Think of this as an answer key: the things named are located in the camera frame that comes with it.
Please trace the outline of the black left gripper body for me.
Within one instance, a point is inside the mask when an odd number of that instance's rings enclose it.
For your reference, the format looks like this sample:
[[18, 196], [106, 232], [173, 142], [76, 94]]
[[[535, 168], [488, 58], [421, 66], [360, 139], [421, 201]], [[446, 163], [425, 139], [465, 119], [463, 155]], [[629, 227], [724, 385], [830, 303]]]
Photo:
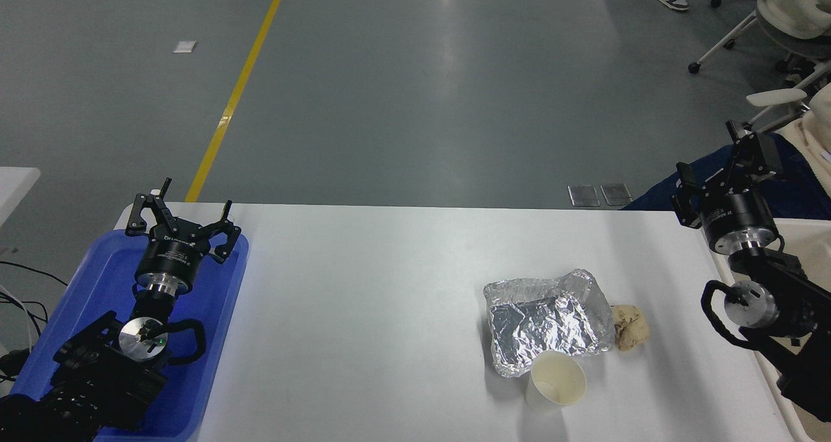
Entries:
[[199, 265], [210, 252], [207, 238], [191, 238], [179, 229], [172, 233], [164, 226], [149, 231], [149, 244], [140, 260], [134, 279], [147, 286], [160, 275], [175, 277], [182, 286], [193, 286]]

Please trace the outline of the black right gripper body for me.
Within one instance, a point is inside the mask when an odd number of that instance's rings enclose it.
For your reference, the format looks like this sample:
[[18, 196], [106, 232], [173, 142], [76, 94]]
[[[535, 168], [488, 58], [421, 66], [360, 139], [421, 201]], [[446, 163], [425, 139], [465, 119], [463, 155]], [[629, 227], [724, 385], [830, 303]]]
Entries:
[[780, 237], [757, 191], [704, 197], [699, 219], [709, 248], [764, 248]]

